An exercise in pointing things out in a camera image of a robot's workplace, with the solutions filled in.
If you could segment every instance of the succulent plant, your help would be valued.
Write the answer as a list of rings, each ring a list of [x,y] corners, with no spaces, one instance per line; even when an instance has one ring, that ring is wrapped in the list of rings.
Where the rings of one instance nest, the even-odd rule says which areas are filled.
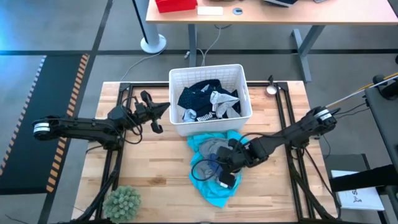
[[[131,186],[120,186],[105,199],[104,214],[114,223],[128,222],[137,216],[141,196]]]

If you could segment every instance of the butcher block tabletop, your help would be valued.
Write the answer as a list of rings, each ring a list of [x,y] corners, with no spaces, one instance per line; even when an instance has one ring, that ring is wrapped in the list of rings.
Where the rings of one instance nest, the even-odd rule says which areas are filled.
[[[296,121],[310,109],[303,82],[287,82]],[[96,118],[105,118],[116,106],[119,82],[103,83]],[[135,88],[133,95],[142,90],[152,95],[154,102],[169,101],[166,87]],[[265,94],[265,87],[249,87],[253,116],[240,131],[241,134],[260,132],[272,134],[281,129],[275,97]],[[285,118],[289,117],[284,102]],[[141,194],[142,204],[137,218],[132,222],[296,222],[294,198],[283,146],[275,150],[268,161],[252,169],[243,169],[243,179],[234,197],[224,208],[208,203],[188,178],[193,151],[187,138],[175,132],[167,110],[159,124],[164,132],[152,132],[150,123],[143,125],[142,142],[125,144],[119,185],[130,185]],[[130,131],[127,139],[137,141]],[[328,179],[319,142],[310,140],[307,147],[325,180]],[[87,153],[81,174],[75,209],[72,218],[82,214],[100,190],[106,151],[102,148]],[[303,157],[310,189],[320,203],[336,216],[333,198],[317,175],[308,156]],[[305,217],[307,206],[301,190],[300,197]]]

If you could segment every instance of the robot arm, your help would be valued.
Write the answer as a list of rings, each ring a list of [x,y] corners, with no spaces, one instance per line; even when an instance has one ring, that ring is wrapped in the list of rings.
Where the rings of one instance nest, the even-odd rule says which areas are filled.
[[[152,130],[162,133],[161,125],[157,124],[170,103],[154,103],[146,91],[141,92],[146,103],[138,103],[135,99],[136,111],[132,113],[125,106],[117,106],[108,113],[107,119],[61,118],[47,116],[33,122],[34,137],[46,141],[59,137],[98,141],[104,149],[119,150],[124,141],[122,133],[133,128],[141,129],[141,125],[152,120]]]
[[[234,148],[233,150],[220,147],[217,152],[217,160],[222,168],[220,182],[233,187],[235,179],[231,173],[245,166],[250,168],[265,162],[280,145],[291,144],[293,148],[306,147],[310,136],[322,135],[335,128],[337,121],[332,113],[325,107],[317,107],[310,110],[297,123],[273,135],[263,135],[246,144],[231,139],[228,144]]]

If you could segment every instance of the wooden desk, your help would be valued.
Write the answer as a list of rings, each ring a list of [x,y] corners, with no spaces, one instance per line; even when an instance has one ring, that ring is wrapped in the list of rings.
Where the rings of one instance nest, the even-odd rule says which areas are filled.
[[[325,25],[394,26],[398,24],[398,18],[388,0],[327,0],[322,3],[315,3],[313,0],[298,0],[289,8],[271,6],[262,0],[235,0],[233,2],[197,0],[199,6],[222,6],[224,8],[222,16],[198,16],[196,9],[159,13],[155,0],[149,1],[147,22],[188,24],[190,67],[197,65],[197,55],[193,54],[197,52],[197,32],[194,24],[314,25],[304,40],[298,29],[292,32],[297,44],[304,82],[312,80],[307,54]],[[233,14],[232,10],[236,7],[243,10],[242,15]]]
[[[97,118],[105,118],[115,106],[119,82],[103,84]],[[303,82],[289,82],[290,96],[299,120],[310,109]],[[134,89],[139,95],[143,88]],[[154,102],[169,100],[168,88],[145,88]],[[280,130],[275,98],[264,94],[264,87],[250,87],[253,116],[241,131],[274,133]],[[255,168],[245,168],[243,181],[225,208],[210,205],[195,189],[188,178],[192,150],[187,139],[180,137],[169,121],[169,111],[159,123],[162,134],[153,133],[149,124],[143,125],[143,140],[138,145],[125,144],[119,185],[131,185],[142,195],[142,207],[134,222],[296,222],[294,200],[287,168],[285,149],[278,148],[269,160]],[[130,141],[136,140],[132,133]],[[311,140],[308,151],[313,156],[327,180],[325,164],[318,141]],[[89,152],[81,175],[75,207],[84,210],[100,189],[106,152],[95,149]],[[311,162],[304,156],[311,191],[333,215],[333,199]],[[304,214],[306,206],[302,197]],[[81,215],[74,209],[72,218]]]

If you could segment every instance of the floor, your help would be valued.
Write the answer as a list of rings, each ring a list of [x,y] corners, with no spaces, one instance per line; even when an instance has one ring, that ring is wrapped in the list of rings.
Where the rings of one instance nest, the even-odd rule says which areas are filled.
[[[107,0],[0,0],[0,50],[89,50],[92,48]],[[398,1],[391,0],[398,9]],[[214,49],[294,49],[291,30],[299,28],[305,35],[309,26],[236,26],[221,33]],[[168,40],[168,49],[187,49],[185,25],[162,24],[159,32]],[[207,49],[215,40],[213,25],[198,26],[198,46]],[[130,0],[114,2],[100,50],[139,50],[142,34]],[[314,49],[398,49],[396,26],[327,26]],[[125,81],[168,80],[173,68],[188,66],[184,55],[160,55],[132,69]],[[85,91],[80,116],[95,115],[105,81],[118,81],[138,56],[97,56]],[[327,105],[359,87],[378,74],[398,71],[396,54],[310,55],[313,81],[306,85],[311,106]],[[41,56],[0,56],[0,154],[5,153],[17,118],[28,94]],[[248,80],[301,80],[296,55],[209,55],[206,65],[241,64]],[[362,102],[357,96],[341,104],[348,109]],[[391,163],[370,112],[347,116],[326,135],[331,154],[365,153],[371,167]],[[328,146],[321,139],[322,151]],[[68,221],[73,210],[86,141],[73,141],[58,187],[49,223]],[[0,223],[17,223],[4,215],[29,224],[37,223],[43,195],[0,197]],[[344,211],[347,221],[377,223],[374,213]]]

